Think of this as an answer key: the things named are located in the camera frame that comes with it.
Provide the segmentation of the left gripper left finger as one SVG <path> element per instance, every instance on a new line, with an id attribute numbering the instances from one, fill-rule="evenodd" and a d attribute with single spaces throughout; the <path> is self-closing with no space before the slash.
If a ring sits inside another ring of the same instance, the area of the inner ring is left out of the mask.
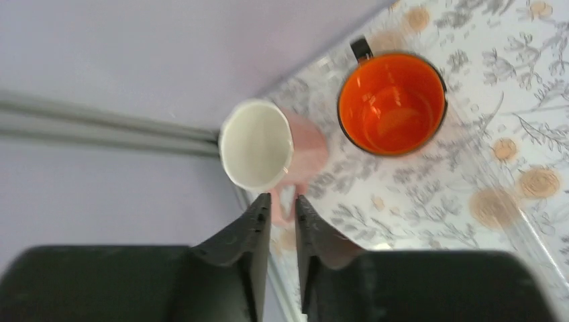
<path id="1" fill-rule="evenodd" d="M 261 321 L 271 196 L 262 193 L 235 221 L 191 249 L 189 321 Z"/>

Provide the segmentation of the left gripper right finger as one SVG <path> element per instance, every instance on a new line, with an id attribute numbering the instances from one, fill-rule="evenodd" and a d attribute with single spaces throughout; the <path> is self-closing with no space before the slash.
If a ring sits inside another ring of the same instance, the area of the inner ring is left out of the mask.
<path id="1" fill-rule="evenodd" d="M 301 310 L 308 321 L 357 321 L 355 259 L 362 248 L 326 222 L 303 195 L 295 199 Z"/>

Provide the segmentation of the pink mug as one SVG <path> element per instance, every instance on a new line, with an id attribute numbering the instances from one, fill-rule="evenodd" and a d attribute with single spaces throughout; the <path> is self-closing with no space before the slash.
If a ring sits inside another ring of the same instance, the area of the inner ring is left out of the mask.
<path id="1" fill-rule="evenodd" d="M 304 195 L 329 156 L 326 138 L 315 123 L 260 99 L 235 107 L 221 127 L 218 146 L 223 169 L 236 186 L 270 193 L 275 225 L 296 217 L 294 207 L 283 213 L 281 190 L 293 186 L 295 194 Z"/>

